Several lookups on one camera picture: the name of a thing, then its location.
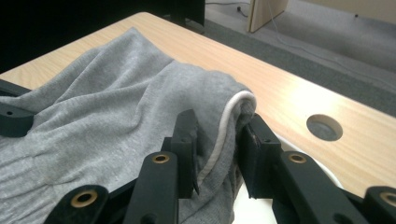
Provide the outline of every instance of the black plastic bracket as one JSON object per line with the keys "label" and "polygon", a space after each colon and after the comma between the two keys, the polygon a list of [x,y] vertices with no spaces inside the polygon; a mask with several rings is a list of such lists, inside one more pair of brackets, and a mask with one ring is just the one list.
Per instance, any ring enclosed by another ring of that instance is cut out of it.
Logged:
{"label": "black plastic bracket", "polygon": [[177,156],[162,151],[143,161],[123,224],[177,224]]}
{"label": "black plastic bracket", "polygon": [[[21,96],[28,89],[0,79],[0,96]],[[23,137],[32,128],[35,113],[0,103],[0,135]]]}

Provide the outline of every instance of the black clamp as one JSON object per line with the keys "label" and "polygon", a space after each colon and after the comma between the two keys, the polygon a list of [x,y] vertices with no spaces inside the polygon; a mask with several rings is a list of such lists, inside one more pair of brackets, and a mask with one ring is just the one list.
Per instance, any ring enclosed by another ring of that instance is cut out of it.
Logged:
{"label": "black clamp", "polygon": [[[29,92],[28,89],[0,79],[0,96],[18,97]],[[5,137],[24,137],[32,128],[35,113],[0,103],[0,135]]]}

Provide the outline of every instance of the gray carpet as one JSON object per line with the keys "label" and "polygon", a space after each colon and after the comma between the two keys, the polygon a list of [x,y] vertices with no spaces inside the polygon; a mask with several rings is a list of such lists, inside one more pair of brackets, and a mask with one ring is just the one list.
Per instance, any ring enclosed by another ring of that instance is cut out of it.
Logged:
{"label": "gray carpet", "polygon": [[291,72],[298,77],[396,117],[396,96],[392,92],[314,63],[283,49],[268,45],[252,37],[242,35],[212,21],[205,21],[204,35]]}

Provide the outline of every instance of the cable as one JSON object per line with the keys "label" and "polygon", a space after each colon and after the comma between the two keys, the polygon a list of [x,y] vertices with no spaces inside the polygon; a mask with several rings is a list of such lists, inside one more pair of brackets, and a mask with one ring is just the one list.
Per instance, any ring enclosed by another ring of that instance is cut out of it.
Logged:
{"label": "cable", "polygon": [[236,10],[242,14],[242,16],[247,17],[248,15],[245,15],[245,13],[242,11],[241,7],[237,7]]}
{"label": "cable", "polygon": [[349,71],[349,72],[351,72],[351,73],[355,73],[355,74],[357,74],[357,75],[359,75],[359,76],[361,76],[361,77],[366,77],[366,78],[371,79],[371,80],[376,80],[377,82],[380,82],[380,83],[382,83],[383,85],[389,87],[390,89],[396,91],[396,87],[395,87],[394,85],[392,85],[391,83],[388,83],[387,81],[381,80],[381,79],[376,78],[376,77],[372,77],[372,76],[368,76],[368,75],[362,74],[362,73],[360,73],[360,72],[358,72],[358,71],[356,71],[356,70],[353,70],[353,69],[349,68],[349,67],[346,66],[346,65],[343,65],[342,63],[338,62],[336,59],[335,59],[335,60],[332,60],[332,59],[323,57],[323,56],[318,55],[318,54],[316,54],[316,53],[313,53],[313,52],[311,52],[311,51],[309,51],[309,50],[307,50],[307,49],[305,49],[305,48],[303,48],[303,47],[301,47],[301,46],[292,45],[292,44],[287,43],[287,42],[285,42],[284,40],[282,40],[282,39],[279,37],[279,31],[278,31],[277,26],[276,26],[276,23],[275,23],[275,21],[274,21],[274,14],[273,14],[273,11],[272,11],[272,9],[271,9],[271,4],[270,4],[269,1],[266,1],[266,2],[267,2],[267,4],[268,4],[270,16],[271,16],[271,22],[272,22],[272,24],[275,26],[275,29],[276,29],[276,39],[277,39],[281,44],[283,44],[283,45],[285,45],[285,46],[288,46],[288,47],[291,47],[291,48],[294,48],[294,49],[300,49],[300,50],[302,50],[302,51],[304,51],[304,52],[306,52],[306,53],[308,53],[308,54],[310,54],[310,55],[313,55],[313,56],[315,56],[315,57],[317,57],[317,58],[320,58],[321,60],[324,60],[324,61],[327,61],[327,62],[330,62],[330,63],[335,63],[335,64],[337,64],[337,65],[339,65],[339,66],[345,68],[347,71]]}

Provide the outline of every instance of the wooden table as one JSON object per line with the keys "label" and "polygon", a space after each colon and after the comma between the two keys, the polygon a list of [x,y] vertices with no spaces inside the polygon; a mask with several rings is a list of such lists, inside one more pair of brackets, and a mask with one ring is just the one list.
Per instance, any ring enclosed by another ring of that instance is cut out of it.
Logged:
{"label": "wooden table", "polygon": [[[257,97],[257,113],[271,129],[330,168],[345,189],[363,196],[370,186],[396,187],[396,118],[147,13],[85,36],[0,78],[38,88],[83,52],[131,27],[176,60],[223,71],[251,88]],[[337,120],[341,138],[315,137],[306,126],[312,115]]]}

